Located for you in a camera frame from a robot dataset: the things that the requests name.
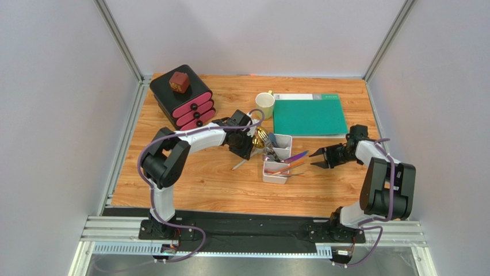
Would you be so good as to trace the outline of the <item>iridescent purple knife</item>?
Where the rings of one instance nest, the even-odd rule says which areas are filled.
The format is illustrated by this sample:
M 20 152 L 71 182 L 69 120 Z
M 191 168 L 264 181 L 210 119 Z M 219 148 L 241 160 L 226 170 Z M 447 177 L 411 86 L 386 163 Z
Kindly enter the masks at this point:
M 303 158 L 304 156 L 308 155 L 308 153 L 309 153 L 309 151 L 301 152 L 299 154 L 293 155 L 293 156 L 291 156 L 289 158 L 286 158 L 286 159 L 282 160 L 281 163 L 290 164 L 290 163 L 292 163 L 294 161 L 297 161 L 297 160 Z

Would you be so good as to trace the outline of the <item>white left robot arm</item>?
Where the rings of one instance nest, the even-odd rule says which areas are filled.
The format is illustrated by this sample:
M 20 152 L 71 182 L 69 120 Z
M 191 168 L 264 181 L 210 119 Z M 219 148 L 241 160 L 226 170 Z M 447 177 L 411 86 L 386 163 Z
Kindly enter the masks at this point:
M 228 146 L 248 160 L 253 148 L 252 136 L 263 119 L 236 110 L 230 117 L 188 131 L 160 129 L 137 159 L 137 171 L 150 189 L 149 225 L 146 232 L 168 239 L 182 226 L 171 223 L 175 216 L 174 184 L 182 175 L 189 155 L 211 147 Z

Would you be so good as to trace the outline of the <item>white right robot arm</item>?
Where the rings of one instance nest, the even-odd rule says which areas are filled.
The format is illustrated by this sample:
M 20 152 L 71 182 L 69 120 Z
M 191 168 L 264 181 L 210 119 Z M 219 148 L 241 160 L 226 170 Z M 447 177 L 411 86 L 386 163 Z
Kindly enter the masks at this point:
M 348 162 L 367 167 L 359 200 L 337 208 L 331 214 L 333 227 L 359 229 L 372 221 L 405 220 L 409 218 L 416 178 L 415 166 L 393 158 L 381 146 L 382 140 L 368 136 L 368 128 L 354 125 L 346 142 L 317 149 L 313 155 L 323 160 L 314 165 L 333 169 Z

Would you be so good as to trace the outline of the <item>blue grey plastic spoon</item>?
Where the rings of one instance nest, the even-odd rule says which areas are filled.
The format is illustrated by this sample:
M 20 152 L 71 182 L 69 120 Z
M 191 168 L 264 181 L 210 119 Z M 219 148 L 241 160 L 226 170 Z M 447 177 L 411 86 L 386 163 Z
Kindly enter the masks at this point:
M 272 132 L 269 132 L 267 135 L 268 135 L 268 138 L 269 138 L 272 146 L 275 148 L 279 148 L 275 134 Z

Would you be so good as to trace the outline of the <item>white handled ladle spoon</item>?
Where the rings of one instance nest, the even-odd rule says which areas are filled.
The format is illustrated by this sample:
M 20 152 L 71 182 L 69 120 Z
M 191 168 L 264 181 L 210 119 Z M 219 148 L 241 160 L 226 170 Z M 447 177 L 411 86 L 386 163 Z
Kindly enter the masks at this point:
M 258 154 L 260 152 L 261 151 L 254 151 L 254 152 L 252 152 L 249 159 L 243 159 L 242 161 L 240 161 L 237 165 L 235 165 L 232 168 L 232 171 L 235 171 L 236 169 L 238 169 L 241 165 L 245 164 L 245 162 L 249 161 L 253 156 L 255 156 L 256 154 Z

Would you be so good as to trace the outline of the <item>white compartment organizer box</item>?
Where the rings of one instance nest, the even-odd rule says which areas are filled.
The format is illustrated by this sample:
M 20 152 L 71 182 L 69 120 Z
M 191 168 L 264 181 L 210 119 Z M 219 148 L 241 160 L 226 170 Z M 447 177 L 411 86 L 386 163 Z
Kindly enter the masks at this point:
M 292 142 L 293 138 L 289 135 L 279 135 L 275 134 L 277 143 L 279 148 L 273 147 L 273 150 L 282 160 L 291 157 L 292 155 Z M 273 184 L 286 184 L 287 178 L 280 177 L 279 175 L 270 175 L 274 171 L 278 171 L 284 167 L 287 167 L 286 163 L 281 162 L 271 162 L 271 161 L 263 161 L 263 170 L 262 170 L 262 181 L 266 183 Z

